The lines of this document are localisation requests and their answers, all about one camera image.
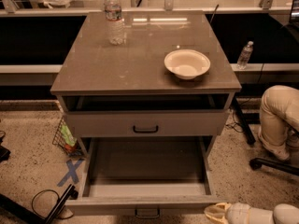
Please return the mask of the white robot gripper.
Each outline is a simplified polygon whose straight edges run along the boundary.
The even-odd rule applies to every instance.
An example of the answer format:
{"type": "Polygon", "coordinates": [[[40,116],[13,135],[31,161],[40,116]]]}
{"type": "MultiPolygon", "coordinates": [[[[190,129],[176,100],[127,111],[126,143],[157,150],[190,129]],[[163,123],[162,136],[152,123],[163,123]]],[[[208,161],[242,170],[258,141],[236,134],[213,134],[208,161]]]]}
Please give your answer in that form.
{"type": "Polygon", "coordinates": [[[244,203],[216,203],[205,208],[213,224],[275,224],[273,212],[244,203]]]}

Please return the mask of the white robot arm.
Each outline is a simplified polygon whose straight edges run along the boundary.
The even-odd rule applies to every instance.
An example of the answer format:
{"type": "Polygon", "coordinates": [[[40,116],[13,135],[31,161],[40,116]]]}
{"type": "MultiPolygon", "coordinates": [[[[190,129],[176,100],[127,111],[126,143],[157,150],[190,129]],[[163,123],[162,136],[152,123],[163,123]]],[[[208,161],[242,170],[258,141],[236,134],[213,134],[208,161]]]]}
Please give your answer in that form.
{"type": "Polygon", "coordinates": [[[273,210],[244,203],[216,203],[206,207],[204,214],[213,224],[299,224],[299,209],[285,203],[273,210]]]}

